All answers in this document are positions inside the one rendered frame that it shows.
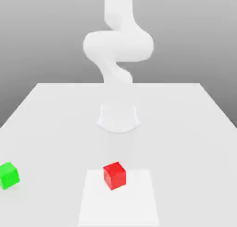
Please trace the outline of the small green cube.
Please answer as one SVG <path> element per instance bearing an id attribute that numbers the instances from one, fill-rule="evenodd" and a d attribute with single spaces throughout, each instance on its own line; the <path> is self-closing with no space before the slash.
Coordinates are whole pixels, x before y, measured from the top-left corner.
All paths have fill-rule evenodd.
<path id="1" fill-rule="evenodd" d="M 0 187 L 3 190 L 8 189 L 19 181 L 18 170 L 11 162 L 0 165 Z"/>

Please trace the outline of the small red cube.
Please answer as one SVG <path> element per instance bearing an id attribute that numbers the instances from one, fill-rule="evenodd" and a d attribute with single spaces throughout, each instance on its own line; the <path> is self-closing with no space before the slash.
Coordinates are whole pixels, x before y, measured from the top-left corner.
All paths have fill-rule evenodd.
<path id="1" fill-rule="evenodd" d="M 119 162 L 104 166 L 103 177 L 110 190 L 126 185 L 126 170 Z"/>

